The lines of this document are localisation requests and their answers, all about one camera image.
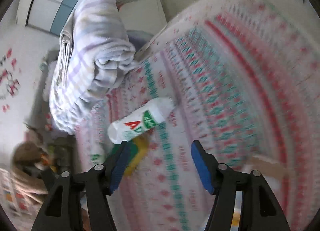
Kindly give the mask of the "white green-label bottle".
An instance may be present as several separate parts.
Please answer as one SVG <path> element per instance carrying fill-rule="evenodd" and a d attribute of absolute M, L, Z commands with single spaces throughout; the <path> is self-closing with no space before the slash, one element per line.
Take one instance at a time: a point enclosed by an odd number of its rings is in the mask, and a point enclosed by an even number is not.
<path fill-rule="evenodd" d="M 107 156 L 107 142 L 104 135 L 91 137 L 89 155 L 93 165 L 102 164 Z"/>

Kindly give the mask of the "green yellow sponge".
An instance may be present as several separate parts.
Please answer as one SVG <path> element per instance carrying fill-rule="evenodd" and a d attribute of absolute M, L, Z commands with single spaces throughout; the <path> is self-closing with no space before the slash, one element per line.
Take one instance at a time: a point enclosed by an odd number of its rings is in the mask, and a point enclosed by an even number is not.
<path fill-rule="evenodd" d="M 149 138 L 147 134 L 140 135 L 129 141 L 130 156 L 128 165 L 124 171 L 124 176 L 131 176 L 139 163 L 148 154 Z"/>

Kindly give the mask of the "white AD bottle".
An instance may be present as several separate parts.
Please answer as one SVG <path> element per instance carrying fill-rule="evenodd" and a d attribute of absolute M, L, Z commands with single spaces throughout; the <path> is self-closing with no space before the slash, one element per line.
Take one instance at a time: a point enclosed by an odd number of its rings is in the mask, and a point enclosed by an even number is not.
<path fill-rule="evenodd" d="M 132 113 L 110 124 L 107 134 L 114 144 L 131 141 L 166 121 L 175 109 L 172 98 L 154 98 Z"/>

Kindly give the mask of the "light blue tissue pack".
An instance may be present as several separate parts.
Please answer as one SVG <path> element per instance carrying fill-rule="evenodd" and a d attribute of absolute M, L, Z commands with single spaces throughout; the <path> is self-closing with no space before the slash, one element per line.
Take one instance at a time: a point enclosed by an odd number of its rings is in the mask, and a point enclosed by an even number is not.
<path fill-rule="evenodd" d="M 243 191 L 236 191 L 234 213 L 230 231 L 237 231 L 239 229 L 242 207 L 242 193 Z"/>

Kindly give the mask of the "brown plush teddy bear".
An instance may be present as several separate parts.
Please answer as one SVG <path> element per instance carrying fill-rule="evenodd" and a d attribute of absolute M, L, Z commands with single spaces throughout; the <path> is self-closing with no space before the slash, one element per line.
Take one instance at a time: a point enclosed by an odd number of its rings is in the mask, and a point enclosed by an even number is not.
<path fill-rule="evenodd" d="M 32 141 L 20 143 L 15 149 L 11 158 L 11 173 L 27 174 L 37 177 L 41 170 L 35 164 L 41 161 L 44 150 L 36 146 Z"/>

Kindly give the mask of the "patterned red green bedsheet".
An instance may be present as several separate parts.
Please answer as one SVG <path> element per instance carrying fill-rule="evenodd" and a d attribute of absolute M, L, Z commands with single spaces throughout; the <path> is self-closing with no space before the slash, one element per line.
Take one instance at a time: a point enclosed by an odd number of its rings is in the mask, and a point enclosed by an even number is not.
<path fill-rule="evenodd" d="M 108 198 L 118 230 L 199 230 L 213 198 L 190 154 L 194 140 L 235 170 L 256 153 L 284 169 L 274 189 L 292 230 L 319 209 L 319 42 L 264 0 L 200 0 L 141 52 L 142 64 L 76 130 L 90 140 L 153 98 L 176 109 L 148 133 L 148 154 Z"/>

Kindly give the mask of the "plaid white purple quilt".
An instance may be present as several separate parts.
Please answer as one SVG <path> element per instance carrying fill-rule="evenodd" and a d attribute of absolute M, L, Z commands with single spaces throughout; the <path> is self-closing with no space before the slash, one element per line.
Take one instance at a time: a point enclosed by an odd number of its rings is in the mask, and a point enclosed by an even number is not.
<path fill-rule="evenodd" d="M 138 66 L 118 6 L 132 0 L 83 0 L 60 33 L 60 51 L 50 87 L 56 127 L 75 127 L 106 93 Z"/>

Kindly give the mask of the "Hello Kitty wall sticker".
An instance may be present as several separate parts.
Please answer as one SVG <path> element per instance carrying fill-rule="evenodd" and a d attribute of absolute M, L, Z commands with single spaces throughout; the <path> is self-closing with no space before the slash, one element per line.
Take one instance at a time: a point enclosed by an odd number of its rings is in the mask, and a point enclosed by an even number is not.
<path fill-rule="evenodd" d="M 19 93 L 20 73 L 17 59 L 12 55 L 12 48 L 9 48 L 5 54 L 1 55 L 1 112 L 3 113 L 10 110 L 9 101 Z"/>

